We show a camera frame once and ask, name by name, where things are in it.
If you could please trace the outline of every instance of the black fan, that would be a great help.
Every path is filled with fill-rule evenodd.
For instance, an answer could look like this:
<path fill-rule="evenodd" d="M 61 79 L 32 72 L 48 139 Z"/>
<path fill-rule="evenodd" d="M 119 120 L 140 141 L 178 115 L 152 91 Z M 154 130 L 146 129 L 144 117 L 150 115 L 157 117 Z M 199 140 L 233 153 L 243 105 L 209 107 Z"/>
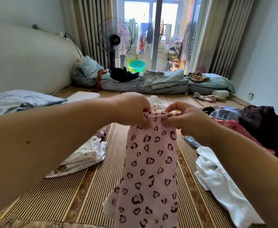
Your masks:
<path fill-rule="evenodd" d="M 115 68 L 115 59 L 124 56 L 132 45 L 132 33 L 119 18 L 108 18 L 98 27 L 97 45 L 109 57 L 109 68 Z"/>

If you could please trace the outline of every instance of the bamboo mat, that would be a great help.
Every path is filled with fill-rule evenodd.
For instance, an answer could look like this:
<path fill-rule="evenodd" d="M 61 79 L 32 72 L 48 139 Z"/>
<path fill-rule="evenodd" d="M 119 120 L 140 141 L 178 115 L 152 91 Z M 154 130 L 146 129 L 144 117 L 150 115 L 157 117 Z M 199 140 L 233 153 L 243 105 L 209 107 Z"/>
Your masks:
<path fill-rule="evenodd" d="M 54 96 L 67 98 L 77 91 L 90 91 L 69 86 Z M 102 98 L 119 92 L 99 92 Z M 158 95 L 165 105 L 185 101 L 197 107 L 228 105 L 243 108 L 245 102 L 231 97 L 226 103 L 208 103 L 190 95 Z M 63 177 L 43 179 L 12 205 L 0 211 L 3 219 L 0 227 L 70 227 L 102 228 L 114 227 L 114 221 L 104 216 L 102 203 L 122 173 L 124 147 L 129 126 L 116 123 L 108 125 L 106 158 L 98 165 Z M 194 172 L 198 157 L 177 131 L 179 154 L 179 227 L 235 227 L 228 212 L 217 202 L 209 191 L 199 184 Z"/>

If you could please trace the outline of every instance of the person's left arm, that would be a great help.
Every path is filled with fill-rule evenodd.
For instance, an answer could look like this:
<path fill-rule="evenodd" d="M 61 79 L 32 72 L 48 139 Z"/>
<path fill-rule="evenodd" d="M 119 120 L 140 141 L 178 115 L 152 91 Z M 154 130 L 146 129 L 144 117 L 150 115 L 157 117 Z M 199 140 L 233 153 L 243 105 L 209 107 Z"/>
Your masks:
<path fill-rule="evenodd" d="M 0 116 L 0 209 L 30 190 L 100 128 L 150 126 L 141 94 L 89 99 Z"/>

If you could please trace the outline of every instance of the wall outlet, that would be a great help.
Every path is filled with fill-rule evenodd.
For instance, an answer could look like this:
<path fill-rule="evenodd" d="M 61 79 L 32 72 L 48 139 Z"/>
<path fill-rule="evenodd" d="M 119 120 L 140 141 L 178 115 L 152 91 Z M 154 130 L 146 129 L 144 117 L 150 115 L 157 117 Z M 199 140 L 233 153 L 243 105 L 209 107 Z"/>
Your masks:
<path fill-rule="evenodd" d="M 247 99 L 252 100 L 252 98 L 254 98 L 254 94 L 253 93 L 248 93 Z"/>

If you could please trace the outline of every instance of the hand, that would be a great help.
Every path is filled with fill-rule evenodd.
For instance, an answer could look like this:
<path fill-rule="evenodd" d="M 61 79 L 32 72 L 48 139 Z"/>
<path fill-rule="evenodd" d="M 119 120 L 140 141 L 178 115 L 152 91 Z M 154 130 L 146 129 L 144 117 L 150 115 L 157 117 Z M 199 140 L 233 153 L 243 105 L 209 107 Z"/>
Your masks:
<path fill-rule="evenodd" d="M 150 122 L 143 112 L 151 112 L 149 101 L 139 93 L 123 93 L 108 99 L 114 105 L 114 121 L 125 125 L 138 125 L 144 129 L 150 127 Z"/>
<path fill-rule="evenodd" d="M 214 137 L 216 131 L 220 129 L 219 123 L 212 120 L 209 115 L 193 105 L 183 101 L 177 101 L 169 105 L 165 109 L 165 112 L 171 112 L 173 110 L 180 110 L 181 113 L 163 120 L 162 124 L 181 129 L 183 136 L 190 135 L 200 144 L 207 145 L 208 141 Z"/>

